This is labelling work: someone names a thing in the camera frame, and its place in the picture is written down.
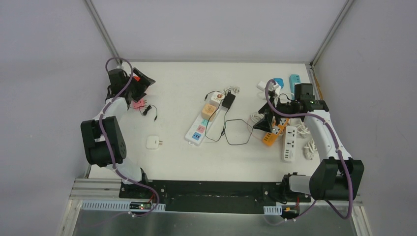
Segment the pink adapter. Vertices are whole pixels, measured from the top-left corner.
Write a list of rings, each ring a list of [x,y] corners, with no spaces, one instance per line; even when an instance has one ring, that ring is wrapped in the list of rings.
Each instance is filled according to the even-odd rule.
[[[132,101],[130,104],[130,108],[132,109],[140,109],[141,107],[144,107],[147,104],[147,101],[144,99],[141,99],[137,102]]]

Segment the orange power strip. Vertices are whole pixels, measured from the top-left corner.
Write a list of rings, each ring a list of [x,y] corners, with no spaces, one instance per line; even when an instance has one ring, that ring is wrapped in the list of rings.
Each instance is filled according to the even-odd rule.
[[[275,121],[272,127],[272,132],[266,133],[265,136],[262,138],[262,143],[267,146],[272,146],[277,138],[284,134],[284,130],[288,125],[290,119],[289,118],[281,118],[279,121]]]

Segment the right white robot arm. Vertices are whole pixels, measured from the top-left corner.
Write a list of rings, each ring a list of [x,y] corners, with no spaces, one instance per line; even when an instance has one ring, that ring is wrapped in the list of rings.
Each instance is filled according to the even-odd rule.
[[[344,148],[333,124],[325,101],[313,94],[309,83],[294,86],[294,98],[279,100],[280,86],[271,79],[262,84],[266,103],[258,111],[263,118],[255,129],[273,132],[273,122],[281,118],[299,118],[306,125],[318,150],[320,164],[311,176],[288,174],[279,188],[281,199],[290,202],[303,193],[315,200],[353,201],[364,173],[361,160],[353,159]]]

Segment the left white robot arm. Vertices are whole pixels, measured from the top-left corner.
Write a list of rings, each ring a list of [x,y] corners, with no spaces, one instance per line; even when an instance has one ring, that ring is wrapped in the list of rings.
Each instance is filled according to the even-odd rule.
[[[138,199],[149,195],[150,186],[144,170],[127,156],[127,147],[119,120],[133,102],[146,95],[154,79],[133,68],[132,74],[117,68],[108,71],[110,85],[107,87],[105,106],[93,119],[80,125],[87,162],[109,169],[124,184],[132,184],[131,192]]]

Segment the long white power strip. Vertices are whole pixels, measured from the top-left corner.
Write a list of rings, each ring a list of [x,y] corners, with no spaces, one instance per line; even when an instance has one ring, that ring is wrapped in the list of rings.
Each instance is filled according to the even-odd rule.
[[[209,104],[210,97],[215,91],[216,92],[221,92],[225,96],[226,96],[227,93],[230,93],[230,92],[232,94],[236,95],[237,93],[240,92],[240,87],[230,86],[230,87],[227,87],[223,90],[211,91],[211,92],[206,94],[206,96],[204,98],[204,101],[205,101],[204,105]],[[219,114],[221,108],[222,108],[222,101],[220,102],[219,106],[217,106],[216,115],[215,115],[215,118],[212,121],[207,121],[205,119],[202,119],[202,117],[201,117],[202,109],[201,109],[198,116],[196,117],[196,119],[194,120],[194,122],[192,123],[192,125],[190,126],[189,130],[186,132],[185,137],[184,137],[185,140],[190,145],[199,146],[203,142],[203,140],[206,137],[207,132],[209,131],[209,129],[212,126],[215,119],[217,118],[217,115]]]

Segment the small black adapter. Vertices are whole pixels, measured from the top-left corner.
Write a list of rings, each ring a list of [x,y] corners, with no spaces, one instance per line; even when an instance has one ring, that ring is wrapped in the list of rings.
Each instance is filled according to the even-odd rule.
[[[149,112],[149,110],[152,109],[152,105],[146,106],[145,110],[142,112],[143,116],[146,116]]]

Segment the tan cube adapter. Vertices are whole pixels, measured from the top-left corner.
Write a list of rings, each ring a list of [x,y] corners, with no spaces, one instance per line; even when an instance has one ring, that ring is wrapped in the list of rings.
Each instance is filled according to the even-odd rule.
[[[207,121],[212,121],[215,118],[217,107],[211,104],[206,104],[202,111],[201,117]]]

